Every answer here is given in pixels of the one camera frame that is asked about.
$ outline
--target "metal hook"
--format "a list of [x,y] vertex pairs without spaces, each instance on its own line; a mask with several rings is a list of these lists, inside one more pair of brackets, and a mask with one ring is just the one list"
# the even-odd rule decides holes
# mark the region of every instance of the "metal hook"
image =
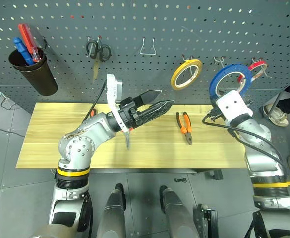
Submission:
[[[101,36],[98,36],[97,37],[97,43],[99,43],[101,40],[100,40]],[[89,42],[90,40],[92,39],[92,37],[90,36],[87,36],[87,42]],[[92,52],[92,49],[93,49],[93,45],[94,44],[91,44],[91,47],[90,47],[90,50],[89,50],[89,54],[86,56],[87,58],[91,56],[91,52]]]
[[214,56],[213,59],[214,59],[215,62],[219,62],[221,64],[222,68],[224,68],[224,65],[223,65],[224,57],[225,56],[218,57],[219,59],[217,60],[216,56]]
[[[256,60],[256,57],[252,57],[252,61],[253,63],[257,63],[259,61],[262,61],[262,57],[259,57],[258,60]],[[264,75],[267,77],[267,78],[272,78],[271,76],[268,76],[268,74],[266,73],[266,70],[264,69],[263,66],[260,66],[260,68],[262,69],[262,71],[264,72]]]
[[[182,54],[182,60],[183,60],[184,62],[186,62],[187,60],[189,60],[189,58],[186,58],[186,59],[184,59],[184,58],[185,58],[185,55]],[[193,73],[192,73],[192,69],[191,69],[191,67],[189,67],[189,69],[190,69],[191,76],[193,76]]]
[[141,49],[140,49],[139,53],[141,55],[150,55],[150,56],[156,55],[157,54],[157,51],[155,49],[154,42],[155,42],[155,37],[153,37],[153,42],[152,42],[152,48],[154,49],[154,53],[143,53],[142,50],[143,50],[144,45],[145,45],[145,37],[143,36],[143,45],[141,46]]
[[46,40],[46,38],[44,36],[42,37],[42,39],[44,40],[45,45],[41,49],[45,50],[47,48],[48,42],[47,42],[47,40]]

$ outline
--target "wooden table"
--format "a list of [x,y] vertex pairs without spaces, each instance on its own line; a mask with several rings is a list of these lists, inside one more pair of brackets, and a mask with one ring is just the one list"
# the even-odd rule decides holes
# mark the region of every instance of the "wooden table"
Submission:
[[[91,107],[87,103],[37,103],[18,158],[17,168],[55,168],[60,138],[74,131]],[[106,104],[96,106],[108,112]],[[163,116],[133,130],[127,151],[122,132],[96,150],[92,168],[236,168],[245,167],[244,146],[225,129],[206,126],[210,105],[173,105]],[[188,145],[175,113],[187,111],[193,145]]]

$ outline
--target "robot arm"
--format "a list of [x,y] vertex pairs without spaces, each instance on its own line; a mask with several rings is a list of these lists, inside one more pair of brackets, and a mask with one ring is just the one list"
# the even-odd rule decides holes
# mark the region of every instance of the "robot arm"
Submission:
[[[142,112],[138,111],[138,107],[152,102],[161,93],[160,90],[152,90],[135,98],[126,98],[116,105],[121,86],[122,83],[114,75],[108,75],[108,103],[112,111],[99,113],[83,121],[75,131],[61,138],[58,145],[61,159],[55,175],[57,182],[49,224],[38,230],[32,238],[72,238],[77,232],[85,231],[89,224],[91,231],[93,211],[88,193],[88,176],[96,149],[115,137],[116,132],[129,132],[130,128],[137,128],[163,115],[174,103],[174,100],[160,101]],[[111,95],[115,98],[112,105],[109,102]]]
[[[246,130],[271,141],[269,129],[252,118],[252,110],[245,105],[237,91],[233,90],[222,96],[216,101],[216,105],[225,118],[225,128],[229,126]],[[254,204],[260,209],[253,213],[252,224],[256,237],[290,236],[290,196],[279,153],[261,138],[243,132],[238,134],[239,140],[246,145],[245,161],[253,184]],[[276,160],[256,149],[267,152]]]

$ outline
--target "black cable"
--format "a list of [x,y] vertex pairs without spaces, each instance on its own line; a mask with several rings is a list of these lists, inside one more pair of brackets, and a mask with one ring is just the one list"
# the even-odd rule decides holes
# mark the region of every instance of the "black cable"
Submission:
[[253,132],[250,132],[250,131],[247,131],[247,130],[243,130],[243,129],[239,129],[239,128],[236,128],[236,127],[231,127],[231,126],[227,126],[227,125],[220,125],[220,124],[216,124],[216,123],[209,123],[209,122],[205,122],[206,118],[208,118],[209,115],[207,114],[203,119],[202,119],[202,123],[205,124],[205,125],[211,125],[211,126],[217,126],[217,127],[221,127],[221,128],[226,128],[226,129],[231,129],[231,130],[235,130],[235,131],[239,131],[239,132],[242,132],[242,133],[245,133],[245,134],[249,134],[249,135],[252,135],[258,139],[261,139],[262,141],[266,142],[267,144],[269,144],[275,151],[276,151],[276,154],[278,155],[278,158],[276,158],[275,156],[267,153],[266,151],[264,150],[261,150],[255,146],[252,146],[244,141],[241,141],[239,138],[235,137],[240,143],[260,152],[260,153],[263,153],[264,155],[267,155],[269,156],[271,159],[273,159],[274,161],[278,162],[283,168],[284,168],[284,173],[286,173],[286,167],[285,165],[282,163],[282,156],[280,154],[280,152],[278,151],[278,149],[273,145],[273,143],[271,143],[269,140],[267,140],[266,138],[260,136],[260,135],[257,135]]
[[244,238],[250,238],[250,233],[252,232],[252,229],[254,228],[254,220],[249,225],[249,228],[244,236]]
[[100,92],[99,92],[99,95],[97,95],[95,102],[94,102],[93,105],[91,106],[89,112],[85,115],[83,121],[85,121],[85,120],[88,118],[89,114],[90,114],[91,111],[94,109],[94,107],[95,107],[97,101],[100,99],[101,94],[103,93],[103,91],[104,91],[104,89],[105,89],[105,87],[106,87],[106,83],[107,83],[107,80],[104,81],[103,86],[101,87],[101,90],[100,90]]
[[91,206],[91,216],[90,216],[90,228],[89,228],[89,236],[88,238],[91,238],[92,236],[92,227],[93,227],[93,205],[92,205],[92,198],[90,193],[88,192],[89,200],[90,200],[90,206]]
[[4,103],[5,100],[6,100],[6,97],[4,96],[4,99],[2,100],[0,106],[1,106],[2,108],[4,108],[4,109],[8,110],[8,111],[12,110],[12,109],[13,109],[12,107],[15,106],[16,103],[14,103],[13,105],[11,105],[10,108],[7,108],[7,107],[4,107],[4,106],[2,105],[2,104]]
[[0,129],[0,131],[5,132],[5,133],[11,133],[11,134],[19,135],[19,136],[25,138],[25,136],[23,136],[23,135],[21,135],[21,134],[18,134],[18,133],[16,133],[16,132],[6,131],[6,130],[3,130],[3,129]]
[[266,152],[266,151],[264,151],[264,150],[261,150],[261,149],[257,148],[256,146],[253,146],[253,145],[251,145],[251,144],[249,144],[249,143],[247,143],[247,142],[242,141],[242,140],[239,139],[238,137],[235,137],[235,139],[236,139],[239,143],[242,143],[243,145],[248,146],[249,148],[251,148],[251,149],[253,149],[253,150],[256,150],[256,151],[258,151],[258,152],[260,152],[260,153],[262,153],[262,154],[268,156],[269,158],[273,159],[274,161],[276,161],[278,164],[280,164],[280,165],[283,167],[284,171],[286,171],[286,167],[285,167],[285,165],[284,165],[284,164],[283,164],[279,159],[277,159],[275,156],[269,154],[268,152]]

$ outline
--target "yellow stripe band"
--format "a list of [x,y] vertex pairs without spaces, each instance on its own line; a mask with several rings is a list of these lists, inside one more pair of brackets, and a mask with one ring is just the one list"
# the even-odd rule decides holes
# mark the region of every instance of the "yellow stripe band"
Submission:
[[88,168],[87,170],[83,170],[83,171],[70,172],[70,171],[63,171],[58,167],[57,172],[58,172],[58,174],[64,175],[64,176],[80,176],[80,175],[88,174],[90,172],[90,168]]
[[288,187],[290,182],[283,183],[255,183],[253,184],[254,188],[274,188],[274,187]]

